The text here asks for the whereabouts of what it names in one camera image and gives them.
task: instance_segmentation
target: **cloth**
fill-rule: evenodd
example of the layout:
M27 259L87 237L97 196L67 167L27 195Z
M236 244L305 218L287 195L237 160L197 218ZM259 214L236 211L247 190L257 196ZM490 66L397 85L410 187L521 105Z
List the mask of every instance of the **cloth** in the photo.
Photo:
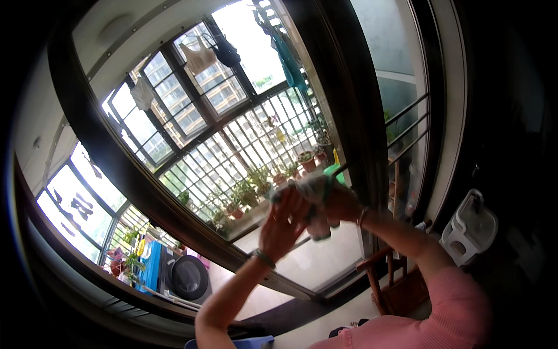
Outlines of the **cloth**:
M215 38L217 46L213 47L213 51L217 59L225 66L232 68L240 63L240 56L237 49L230 44L224 37L218 36Z
M151 101L155 95L144 77L139 77L136 86L130 90L130 94L139 110L148 110L151 108Z
M488 339L492 311L470 275L444 268L430 280L428 291L432 314L426 320L385 315L310 348L474 348Z
M287 84L290 87L297 87L299 90L305 92L308 90L304 77L300 72L299 66L292 55L292 52L288 49L287 44L283 41L281 36L274 32L271 36L275 42L275 47L277 53L279 54L279 61L283 66L283 72L285 73L285 78L287 79Z
M217 62L215 52L205 47L203 41L201 40L201 37L199 36L198 45L200 45L199 51L192 51L184 44L179 45L182 49L182 52L184 52L184 55L186 56L186 64L188 65L188 68L194 74L201 73Z
M271 202L275 203L281 199L283 192L289 187L295 186L300 195L308 201L311 206L306 216L308 226L306 227L308 235L314 241L320 241L331 237L330 224L328 217L325 214L325 201L333 186L341 185L331 176L317 176L308 177L304 180L289 181L289 185L283 189L275 192L271 198Z
M151 248L151 253L148 258L141 258L142 263L145 264L145 270L138 272L138 277L144 282L144 286L152 290L157 289L157 279L159 276L159 262L161 260L161 249L162 246L157 241L152 241L149 243L150 246L146 248ZM136 284L136 289L147 295L152 295L149 291L144 290L142 285Z

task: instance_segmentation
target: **wrist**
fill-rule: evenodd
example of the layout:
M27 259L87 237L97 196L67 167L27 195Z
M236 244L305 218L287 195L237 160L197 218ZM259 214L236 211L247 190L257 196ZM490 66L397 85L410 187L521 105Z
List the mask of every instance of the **wrist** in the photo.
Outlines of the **wrist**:
M277 261L280 259L277 258L274 254L271 254L261 248L254 250L252 254L254 255L254 257L266 264L270 269L275 269L275 263L277 263Z
M362 214L362 212L363 212L364 209L365 209L365 206L364 206L364 205L358 204L358 205L352 210L350 221L353 222L353 223L355 223L355 224L358 224L358 221L359 221L359 219L361 218L360 215Z

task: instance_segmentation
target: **hanging laundry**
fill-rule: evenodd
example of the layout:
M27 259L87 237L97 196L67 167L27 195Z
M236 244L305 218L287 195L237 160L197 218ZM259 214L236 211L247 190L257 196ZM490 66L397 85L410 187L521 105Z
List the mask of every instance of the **hanging laundry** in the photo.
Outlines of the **hanging laundry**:
M197 36L197 38L198 44L200 45L199 51L192 51L184 44L179 45L182 52L184 52L184 55L186 56L186 65L194 74L201 73L217 62L215 52L205 47L201 37Z
M101 179L103 177L103 175L101 174L101 172L99 172L99 170L97 169L97 165L93 162L93 160L87 158L87 156L85 156L84 152L81 152L83 154L83 157L87 160L87 162L89 163L89 165L91 166L91 168L93 169L93 173L95 174L95 177Z
M85 199L79 193L75 193L75 197L77 197L78 199L81 200L81 202L89 206L89 208L93 208L93 204L90 204L87 201L85 201Z
M60 196L60 194L56 191L56 189L54 189L54 196L56 196L56 202L58 202L59 204L62 203L62 197Z
M68 234L72 235L73 237L75 237L75 234L73 231L69 230L67 226L64 225L64 223L60 222L60 224L62 225L62 228L66 229L66 231L68 232Z
M89 208L85 207L80 203L76 198L74 198L70 205L72 208L78 210L79 215L83 218L83 220L87 221L88 215L93 214Z
M279 54L279 60L285 72L285 78L290 87L298 87L301 91L308 90L304 82L304 77L300 73L299 67L302 66L299 53L296 51L291 38L281 31L277 31L269 22L263 22L258 10L252 10L256 23L262 28L263 32L271 36L271 47Z
M285 142L285 134L283 133L283 131L281 131L280 127L277 127L277 130L275 131L275 135L277 136L279 142L281 143Z
M237 49L224 37L215 39L217 46L213 47L213 51L221 63L231 68L240 63L240 55Z
M297 64L297 66L301 67L302 66L302 60L300 59L299 52L296 50L295 45L292 43L291 38L287 34L281 32L281 31L278 31L277 34L287 45L287 48L288 48L289 52L292 53L292 57L295 59L295 62ZM274 50L277 51L277 45L275 44L275 40L271 40L271 47Z
M292 56L291 51L289 51L287 44L276 32L271 37L273 41L275 41L276 50L279 54L279 61L281 61L281 65L283 66L283 72L285 73L287 84L290 87L296 87L303 92L307 91L308 86L306 86L304 77L302 76L302 73L300 73L299 66L296 63L295 58Z
M130 94L134 99L139 110L148 110L151 108L151 102L155 95L151 86L145 81L144 77L139 77L136 86L130 90Z
M60 212L64 217L66 217L66 219L68 220L68 222L70 222L72 227L76 228L76 230L81 230L81 225L75 222L73 214L66 212L63 209L60 209Z

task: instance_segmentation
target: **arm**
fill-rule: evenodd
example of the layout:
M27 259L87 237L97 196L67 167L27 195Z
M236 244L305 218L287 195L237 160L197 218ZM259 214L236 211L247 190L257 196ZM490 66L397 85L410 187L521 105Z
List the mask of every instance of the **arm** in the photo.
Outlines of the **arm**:
M436 240L409 224L368 210L362 226L394 250L414 259L427 285L440 270L455 266L453 259Z
M273 263L289 252L306 228L303 218L309 206L294 188L286 189L281 202L272 206L261 230L259 249ZM270 271L262 259L251 257L230 281L204 302L195 320L199 348L234 348L227 327L250 292Z
M270 270L261 259L252 257L229 282L204 303L195 321L199 348L234 348L227 334L227 327L246 302L250 292Z
M356 223L363 206L348 189L335 186L326 201L328 217ZM440 270L455 266L453 260L440 244L414 227L392 217L367 210L362 227L373 232L394 250L413 258L422 272L426 284Z

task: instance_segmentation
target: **tiled floor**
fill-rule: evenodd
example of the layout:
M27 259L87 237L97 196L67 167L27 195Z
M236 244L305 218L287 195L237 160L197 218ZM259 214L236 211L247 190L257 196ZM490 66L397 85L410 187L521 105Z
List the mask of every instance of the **tiled floor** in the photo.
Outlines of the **tiled floor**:
M235 246L246 253L252 252L258 247L259 232L254 230L235 242ZM299 241L307 236L305 231ZM308 289L318 290L354 266L361 257L356 225L343 222L331 230L330 239L308 241L290 252L277 263L277 272Z
M213 262L209 262L209 264L209 282L211 283L212 291L216 292L225 282L232 278L234 274ZM292 296L277 292L262 285L257 285L254 291L250 293L248 300L235 319L243 320L256 314L266 312L288 302L292 298Z
M241 238L234 244L246 253L258 247L259 228ZM305 231L299 241L308 236ZM358 231L354 224L342 223L333 229L331 238L321 242L308 241L290 252L277 263L277 272L311 290L317 290L332 279L355 265L361 259ZM234 274L210 262L209 280L216 292ZM237 320L246 319L266 312L292 299L292 296L258 285L248 297L246 304L236 316Z
M352 321L380 316L371 300L369 288L343 306L302 327L275 337L273 349L307 348L315 342L327 339L333 329L348 326Z

